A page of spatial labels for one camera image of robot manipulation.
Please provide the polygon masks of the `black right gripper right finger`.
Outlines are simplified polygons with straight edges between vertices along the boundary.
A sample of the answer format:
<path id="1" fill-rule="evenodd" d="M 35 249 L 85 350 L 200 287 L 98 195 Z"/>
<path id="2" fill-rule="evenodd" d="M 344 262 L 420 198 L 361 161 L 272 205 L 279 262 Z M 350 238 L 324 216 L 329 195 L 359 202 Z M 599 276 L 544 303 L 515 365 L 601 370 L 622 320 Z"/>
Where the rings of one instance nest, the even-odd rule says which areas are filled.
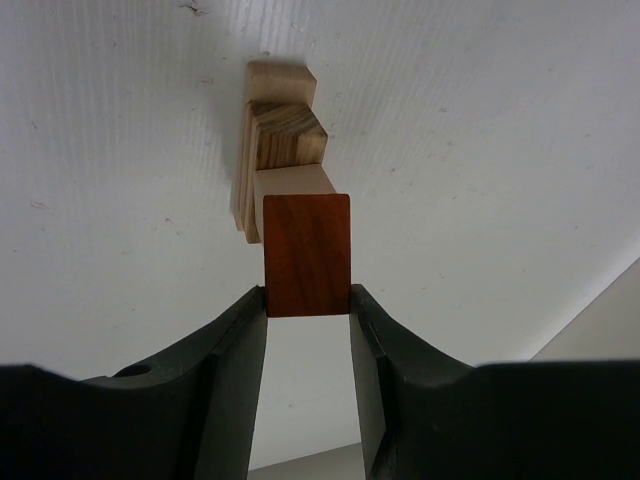
<path id="1" fill-rule="evenodd" d="M 369 479 L 635 479 L 639 364 L 466 365 L 351 291 Z"/>

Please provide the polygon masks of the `long light wood block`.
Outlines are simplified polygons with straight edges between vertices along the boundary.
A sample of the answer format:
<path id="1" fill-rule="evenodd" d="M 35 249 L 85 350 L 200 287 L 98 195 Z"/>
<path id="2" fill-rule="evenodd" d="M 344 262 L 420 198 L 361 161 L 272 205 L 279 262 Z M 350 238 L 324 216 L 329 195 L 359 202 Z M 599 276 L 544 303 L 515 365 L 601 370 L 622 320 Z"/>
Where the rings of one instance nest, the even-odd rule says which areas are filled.
<path id="1" fill-rule="evenodd" d="M 317 80 L 305 65 L 251 61 L 247 64 L 242 98 L 242 123 L 232 211 L 238 231 L 245 232 L 245 208 L 253 199 L 250 165 L 251 121 L 249 103 L 284 103 L 313 105 Z"/>

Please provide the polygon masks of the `orange triangular wood block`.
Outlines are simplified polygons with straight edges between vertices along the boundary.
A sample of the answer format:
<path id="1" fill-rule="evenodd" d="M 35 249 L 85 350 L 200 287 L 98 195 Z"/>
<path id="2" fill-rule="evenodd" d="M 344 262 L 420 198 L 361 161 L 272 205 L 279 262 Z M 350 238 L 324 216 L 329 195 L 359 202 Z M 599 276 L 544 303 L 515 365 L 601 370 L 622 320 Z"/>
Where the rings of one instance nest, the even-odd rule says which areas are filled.
<path id="1" fill-rule="evenodd" d="M 262 244 L 268 317 L 350 312 L 349 195 L 265 196 Z"/>

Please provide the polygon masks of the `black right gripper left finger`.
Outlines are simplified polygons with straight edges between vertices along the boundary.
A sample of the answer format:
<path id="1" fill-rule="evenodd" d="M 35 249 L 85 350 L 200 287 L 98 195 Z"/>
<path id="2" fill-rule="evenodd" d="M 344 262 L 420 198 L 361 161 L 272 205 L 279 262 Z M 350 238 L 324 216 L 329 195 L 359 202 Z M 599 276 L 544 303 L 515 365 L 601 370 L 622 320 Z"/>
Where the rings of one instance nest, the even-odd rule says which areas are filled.
<path id="1" fill-rule="evenodd" d="M 266 349 L 255 287 L 217 319 L 113 376 L 1 369 L 5 479 L 243 479 Z"/>

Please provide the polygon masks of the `light wood cube block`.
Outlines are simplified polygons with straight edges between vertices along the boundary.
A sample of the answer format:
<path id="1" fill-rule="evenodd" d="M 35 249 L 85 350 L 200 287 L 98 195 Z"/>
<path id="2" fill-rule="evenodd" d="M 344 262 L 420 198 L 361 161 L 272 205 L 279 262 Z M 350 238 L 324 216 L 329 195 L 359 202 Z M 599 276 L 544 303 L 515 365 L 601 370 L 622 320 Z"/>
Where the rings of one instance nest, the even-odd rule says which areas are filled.
<path id="1" fill-rule="evenodd" d="M 333 194 L 334 186 L 319 164 L 278 169 L 258 170 L 254 173 L 254 196 Z"/>

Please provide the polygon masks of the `striped dark wood block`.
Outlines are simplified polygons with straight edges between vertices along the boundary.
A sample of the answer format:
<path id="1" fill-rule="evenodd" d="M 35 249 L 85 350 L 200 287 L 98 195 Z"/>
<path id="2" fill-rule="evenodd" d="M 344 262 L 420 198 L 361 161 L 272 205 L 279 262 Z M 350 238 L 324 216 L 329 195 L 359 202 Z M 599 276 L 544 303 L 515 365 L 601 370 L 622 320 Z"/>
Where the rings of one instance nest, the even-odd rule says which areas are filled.
<path id="1" fill-rule="evenodd" d="M 245 106 L 236 175 L 235 214 L 249 244 L 260 241 L 255 221 L 254 172 L 320 165 L 328 134 L 303 103 L 250 101 Z"/>

